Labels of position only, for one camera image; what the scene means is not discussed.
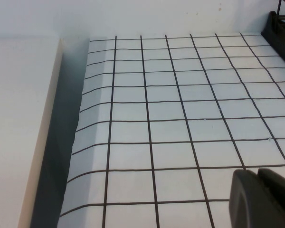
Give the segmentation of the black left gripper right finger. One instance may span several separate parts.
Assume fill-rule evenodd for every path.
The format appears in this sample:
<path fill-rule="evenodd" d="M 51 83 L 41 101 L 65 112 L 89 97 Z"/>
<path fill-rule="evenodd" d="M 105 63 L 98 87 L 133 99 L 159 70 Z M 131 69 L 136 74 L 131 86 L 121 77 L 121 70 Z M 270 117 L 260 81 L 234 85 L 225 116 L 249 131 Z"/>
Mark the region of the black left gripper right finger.
<path fill-rule="evenodd" d="M 285 210 L 285 178 L 271 169 L 265 168 L 259 169 L 257 175 L 273 195 L 274 199 Z"/>

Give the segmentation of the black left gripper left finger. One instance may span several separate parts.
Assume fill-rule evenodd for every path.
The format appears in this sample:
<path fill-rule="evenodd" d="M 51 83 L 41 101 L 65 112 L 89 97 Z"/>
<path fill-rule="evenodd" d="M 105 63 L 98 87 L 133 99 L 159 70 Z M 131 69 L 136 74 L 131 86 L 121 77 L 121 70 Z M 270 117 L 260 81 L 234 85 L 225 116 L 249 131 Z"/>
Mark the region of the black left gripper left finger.
<path fill-rule="evenodd" d="M 229 214 L 233 228 L 285 228 L 285 210 L 249 170 L 233 172 Z"/>

